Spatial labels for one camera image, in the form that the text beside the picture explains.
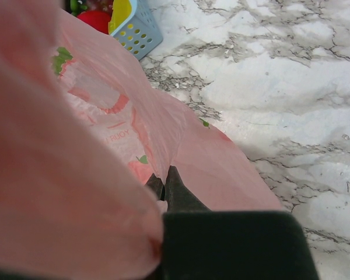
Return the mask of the pink plastic bag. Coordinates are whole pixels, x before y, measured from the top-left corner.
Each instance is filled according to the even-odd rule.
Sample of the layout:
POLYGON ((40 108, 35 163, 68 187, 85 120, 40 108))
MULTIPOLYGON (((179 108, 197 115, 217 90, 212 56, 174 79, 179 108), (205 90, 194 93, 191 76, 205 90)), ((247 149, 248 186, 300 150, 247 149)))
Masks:
POLYGON ((58 89, 59 12, 55 1, 0 1, 0 271, 144 279, 160 263, 159 206, 58 89))

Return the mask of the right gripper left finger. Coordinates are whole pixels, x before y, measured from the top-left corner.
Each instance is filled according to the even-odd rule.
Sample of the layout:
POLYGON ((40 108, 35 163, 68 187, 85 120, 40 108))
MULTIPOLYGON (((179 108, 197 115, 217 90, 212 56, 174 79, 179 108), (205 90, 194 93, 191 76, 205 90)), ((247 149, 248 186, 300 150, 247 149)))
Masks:
POLYGON ((157 178, 154 174, 150 176, 148 181, 146 182, 146 186, 148 186, 157 196, 159 201, 162 201, 164 198, 164 185, 160 178, 157 178))

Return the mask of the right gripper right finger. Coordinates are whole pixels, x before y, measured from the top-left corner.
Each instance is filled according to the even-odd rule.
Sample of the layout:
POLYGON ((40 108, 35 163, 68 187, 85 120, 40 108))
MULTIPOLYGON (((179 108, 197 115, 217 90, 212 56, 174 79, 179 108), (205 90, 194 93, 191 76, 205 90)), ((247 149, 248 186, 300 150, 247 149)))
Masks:
POLYGON ((206 207, 183 183, 178 170, 170 166, 164 185, 164 200, 167 212, 209 212, 206 207))

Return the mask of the red fake apple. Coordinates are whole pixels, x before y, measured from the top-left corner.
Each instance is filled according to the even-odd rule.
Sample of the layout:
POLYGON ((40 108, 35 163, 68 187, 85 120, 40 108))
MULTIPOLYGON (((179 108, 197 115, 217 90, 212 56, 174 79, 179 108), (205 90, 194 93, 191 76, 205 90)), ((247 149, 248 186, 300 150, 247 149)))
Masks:
POLYGON ((80 13, 77 18, 87 23, 89 26, 92 26, 94 29, 104 34, 109 34, 108 23, 111 19, 109 14, 100 10, 88 10, 80 13))

